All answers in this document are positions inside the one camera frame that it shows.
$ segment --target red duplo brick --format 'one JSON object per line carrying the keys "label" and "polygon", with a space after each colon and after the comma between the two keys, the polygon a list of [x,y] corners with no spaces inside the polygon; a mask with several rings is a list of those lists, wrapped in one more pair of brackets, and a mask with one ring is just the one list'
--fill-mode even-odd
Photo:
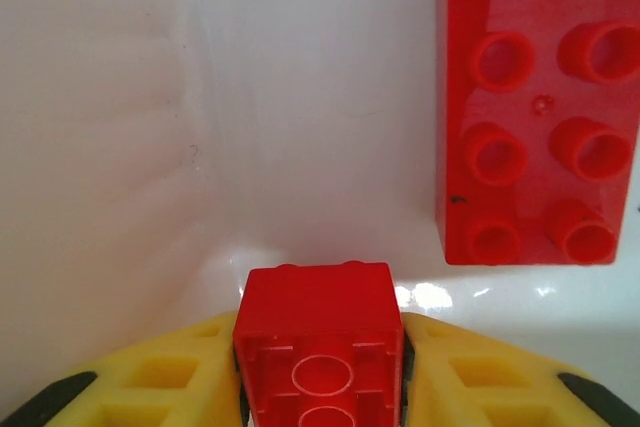
{"label": "red duplo brick", "polygon": [[447,262],[615,258],[640,118],[640,0],[438,0]]}
{"label": "red duplo brick", "polygon": [[403,336],[386,264],[251,271],[233,339],[256,426],[397,426]]}

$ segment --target white surface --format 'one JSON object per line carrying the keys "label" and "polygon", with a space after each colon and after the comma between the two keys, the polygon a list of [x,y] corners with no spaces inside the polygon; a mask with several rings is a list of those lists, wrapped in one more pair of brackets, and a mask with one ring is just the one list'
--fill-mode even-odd
{"label": "white surface", "polygon": [[0,416],[237,306],[249,269],[384,260],[403,308],[640,407],[640,167],[618,265],[444,265],[434,0],[0,0]]}

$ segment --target red lego brick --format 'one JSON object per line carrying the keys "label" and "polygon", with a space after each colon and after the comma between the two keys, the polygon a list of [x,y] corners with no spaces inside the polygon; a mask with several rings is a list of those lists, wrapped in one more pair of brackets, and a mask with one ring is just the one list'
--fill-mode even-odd
{"label": "red lego brick", "polygon": [[251,271],[233,333],[256,427],[395,427],[404,330],[386,264]]}
{"label": "red lego brick", "polygon": [[447,262],[615,258],[640,117],[640,0],[438,0]]}

